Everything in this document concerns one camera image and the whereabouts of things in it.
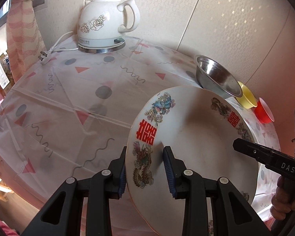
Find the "person's right hand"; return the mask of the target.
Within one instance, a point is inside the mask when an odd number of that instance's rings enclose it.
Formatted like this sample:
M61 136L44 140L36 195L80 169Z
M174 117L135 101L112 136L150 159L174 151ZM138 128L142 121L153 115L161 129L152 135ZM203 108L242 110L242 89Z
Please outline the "person's right hand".
M280 176L277 180L276 193L271 199L272 207L270 208L271 215L276 220L284 220L290 211L295 211L295 199L291 188L287 188L288 179Z

